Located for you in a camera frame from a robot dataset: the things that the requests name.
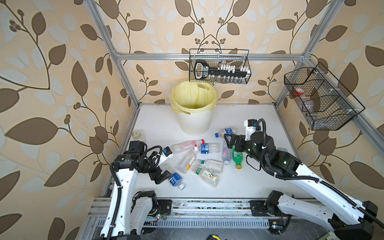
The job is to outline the clear bottle blue label white cap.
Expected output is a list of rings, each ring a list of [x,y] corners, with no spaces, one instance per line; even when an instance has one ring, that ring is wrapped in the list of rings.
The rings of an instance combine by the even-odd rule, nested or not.
[[[165,169],[171,174],[171,176],[168,178],[169,183],[181,191],[184,190],[186,185],[183,183],[183,178],[181,175],[171,166],[167,166]]]

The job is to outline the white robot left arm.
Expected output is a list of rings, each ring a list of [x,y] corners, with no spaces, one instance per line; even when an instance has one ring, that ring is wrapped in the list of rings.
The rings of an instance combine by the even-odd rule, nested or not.
[[[171,158],[169,147],[149,148],[142,141],[131,141],[128,149],[110,164],[114,180],[107,219],[100,240],[139,240],[148,216],[160,213],[154,191],[134,192],[139,174],[147,174],[157,185],[171,177],[160,164]]]

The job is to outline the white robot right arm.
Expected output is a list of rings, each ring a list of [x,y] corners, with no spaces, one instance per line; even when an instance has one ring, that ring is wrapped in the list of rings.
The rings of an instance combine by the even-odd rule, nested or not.
[[[318,200],[321,205],[300,201],[279,191],[272,191],[259,210],[269,215],[295,216],[320,225],[340,240],[370,240],[377,219],[378,207],[370,202],[353,200],[347,194],[323,180],[292,154],[276,149],[272,137],[262,132],[244,135],[225,134],[229,148],[244,152],[260,164],[271,177],[293,183]]]

